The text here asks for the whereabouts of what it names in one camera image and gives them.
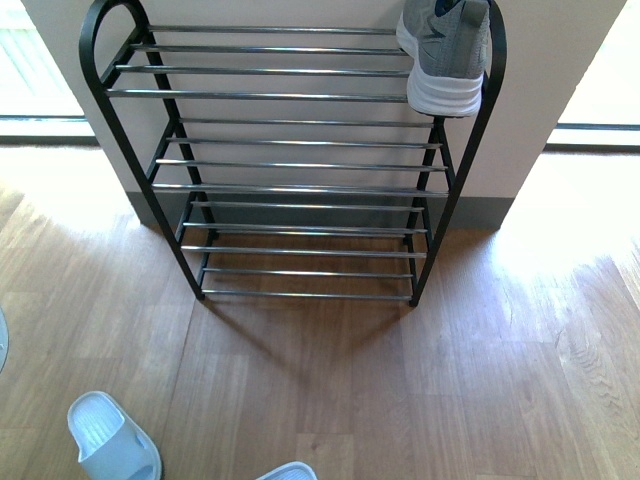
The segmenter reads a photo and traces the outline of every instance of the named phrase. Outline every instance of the gray sneaker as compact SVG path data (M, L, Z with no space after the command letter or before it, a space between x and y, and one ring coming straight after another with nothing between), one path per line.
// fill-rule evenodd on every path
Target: gray sneaker
M487 63L490 0L406 0L396 36L414 59L409 105L427 115L475 115Z

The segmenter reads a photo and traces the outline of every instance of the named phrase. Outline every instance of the white slipper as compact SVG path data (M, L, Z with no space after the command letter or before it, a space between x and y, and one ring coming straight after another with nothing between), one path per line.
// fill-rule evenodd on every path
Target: white slipper
M108 394L85 393L69 408L67 421L91 480L160 480L158 448Z
M302 462L291 462L257 480L318 480L318 478L309 465Z

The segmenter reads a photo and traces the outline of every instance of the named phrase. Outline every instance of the chrome rod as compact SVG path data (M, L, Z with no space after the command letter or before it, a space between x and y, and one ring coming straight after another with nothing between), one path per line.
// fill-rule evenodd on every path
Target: chrome rod
M324 257L363 257L363 258L426 258L426 253L417 252L373 252L347 250L291 250L284 248L245 248L245 247L205 247L183 245L188 252L228 253L240 255L298 255Z
M427 233L422 228L376 228L376 227L334 227L334 226L293 226L293 225L260 225L260 224L238 224L238 223L199 223L185 222L185 227L215 229L217 231L250 231L250 232L290 232L290 233L358 233L371 236L393 235L404 236L417 233Z
M217 193L313 193L313 194L341 194L341 195L366 195L366 196L395 196L395 197L420 197L420 198L447 198L447 192L433 192L418 190L415 188L386 187L353 187L353 186L325 186L325 185L236 185L236 184L207 184L198 185L152 185L157 191L203 191Z
M313 33L333 35L395 35L391 28L334 28L334 27L230 27L208 25L150 25L151 32L178 33Z
M174 98L207 100L290 100L307 102L371 102L407 103L406 95L312 94L312 93L245 93L206 92L199 90L115 89L106 95L113 98Z
M288 162L215 162L207 160L171 160L159 159L158 165L179 166L179 167L230 167L230 168L301 168L301 169L323 169L323 170L384 170L403 172L445 172L447 167L432 167L424 165L366 165L366 164L341 164L341 163L288 163Z
M385 300L393 302L408 302L411 296L404 295L350 295L342 293L295 293L295 292L251 292L242 290L213 290L203 289L205 295L235 295L244 297L285 297L285 298L323 298L342 300Z
M405 56L399 48L348 48L348 47L242 47L227 45L151 45L138 43L131 45L139 52L171 53L280 53L314 55L378 55Z
M423 207L389 206L389 205L318 205L301 203L248 203L248 202L192 202L194 207L217 208L300 208L317 210L373 210L376 212L421 212Z
M433 128L426 122L384 122L384 121L345 121L345 120L254 120L225 118L181 118L180 123L213 123L220 125L309 125L334 127L407 127Z
M305 147L363 147L363 148L415 148L436 150L440 143L395 143L395 142L332 142L311 140L231 140L214 138L167 138L169 143L211 145L285 145Z
M177 67L156 65L116 65L123 73L186 74L186 75L282 75L316 77L372 77L407 78L409 70L349 70L349 69L310 69L310 68L215 68L215 67Z
M234 268L203 268L204 272L229 275L288 275L299 277L347 277L367 279L404 280L411 278L410 273L360 273L360 272L310 272L304 270L250 270Z

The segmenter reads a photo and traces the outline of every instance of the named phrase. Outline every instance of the shoe rack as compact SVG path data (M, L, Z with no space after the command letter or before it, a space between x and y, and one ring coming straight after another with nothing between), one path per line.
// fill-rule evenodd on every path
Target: shoe rack
M135 27L99 69L96 47L104 46L96 44L107 40L98 33L119 6ZM79 47L86 82L198 299L416 306L506 65L504 24L493 2L482 105L462 155L452 158L445 124L457 120L418 115L406 93L390 87L406 85L412 65L394 29L161 25L149 22L138 0L96 0ZM152 125L158 119L147 113L149 102L160 103L167 120L153 151L141 153L135 123L122 110ZM179 220L170 218L169 194L184 202ZM322 248L310 248L310 238ZM264 256L268 261L254 261ZM238 267L229 262L235 258L248 263ZM290 268L290 258L311 263ZM274 276L290 279L290 291L270 291ZM361 282L362 290L345 293L344 279Z

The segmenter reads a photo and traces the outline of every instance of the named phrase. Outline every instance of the wooden floor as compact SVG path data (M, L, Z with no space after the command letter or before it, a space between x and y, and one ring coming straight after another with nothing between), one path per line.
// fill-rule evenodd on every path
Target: wooden floor
M637 157L541 157L499 233L447 236L414 310L199 303L99 151L2 149L0 478L86 478L66 412L95 389L166 480L294 459L320 480L639 478L638 178Z

